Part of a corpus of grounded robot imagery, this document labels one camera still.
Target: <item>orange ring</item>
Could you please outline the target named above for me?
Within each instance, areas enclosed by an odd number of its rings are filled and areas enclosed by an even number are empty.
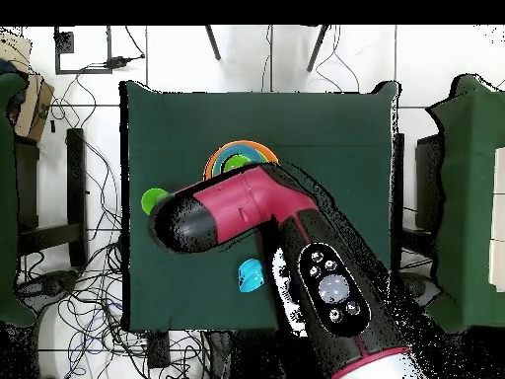
[[[254,141],[248,141],[246,139],[240,139],[238,141],[232,141],[229,142],[228,144],[223,145],[220,147],[212,156],[209,158],[207,161],[207,164],[205,165],[205,171],[203,172],[203,180],[210,179],[212,177],[212,166],[217,160],[217,157],[221,151],[223,151],[225,148],[228,148],[231,145],[234,144],[245,144],[249,145],[250,147],[254,148],[256,151],[259,151],[266,160],[268,160],[270,163],[279,163],[279,159],[273,154],[268,148],[266,148],[264,145],[259,144],[258,142]]]

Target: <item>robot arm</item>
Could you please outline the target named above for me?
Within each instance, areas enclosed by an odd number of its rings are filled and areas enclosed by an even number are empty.
[[[422,378],[374,278],[361,272],[314,199],[280,166],[246,165],[183,189],[153,208],[150,230],[170,251],[197,253],[272,218],[327,379],[360,377],[379,363],[395,367],[393,379]]]

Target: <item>circular control panel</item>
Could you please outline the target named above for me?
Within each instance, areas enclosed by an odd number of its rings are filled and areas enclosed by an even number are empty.
[[[370,322],[370,308],[336,250],[326,243],[306,246],[298,272],[318,318],[339,337],[354,337]]]

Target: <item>button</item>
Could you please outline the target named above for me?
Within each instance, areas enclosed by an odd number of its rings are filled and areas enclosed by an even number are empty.
[[[335,270],[336,269],[336,261],[326,261],[325,267],[328,270]]]
[[[319,263],[323,259],[323,253],[321,252],[313,252],[312,253],[312,261],[314,263]]]
[[[321,270],[316,265],[313,265],[309,273],[311,277],[318,277],[321,274]]]
[[[333,308],[331,311],[329,311],[329,319],[334,323],[338,323],[342,319],[342,313],[336,308]]]
[[[349,283],[339,274],[329,274],[320,282],[320,296],[326,304],[338,304],[349,292]]]
[[[352,301],[347,302],[347,306],[345,307],[345,309],[350,315],[358,315],[359,312],[361,311],[359,305]]]

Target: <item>green cloth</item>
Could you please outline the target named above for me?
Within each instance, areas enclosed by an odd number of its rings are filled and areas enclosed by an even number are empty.
[[[14,295],[18,277],[18,190],[16,186],[16,157],[14,129],[7,119],[9,100],[26,88],[27,83],[17,74],[0,75],[0,322],[27,327],[36,321],[30,308]]]
[[[288,171],[283,162],[313,176],[372,251],[390,265],[396,83],[385,83],[370,95],[160,94],[133,82],[125,88],[131,330],[277,328],[274,285],[239,291],[240,264],[260,259],[254,236],[225,252],[168,254],[150,238],[140,203],[150,188],[173,192],[201,181],[209,157],[233,140],[259,142]]]
[[[437,234],[436,276],[445,290],[428,307],[448,332],[505,326],[505,293],[489,284],[489,241],[496,148],[505,147],[505,94],[474,77],[455,80],[449,100],[432,108],[444,131],[446,197]]]

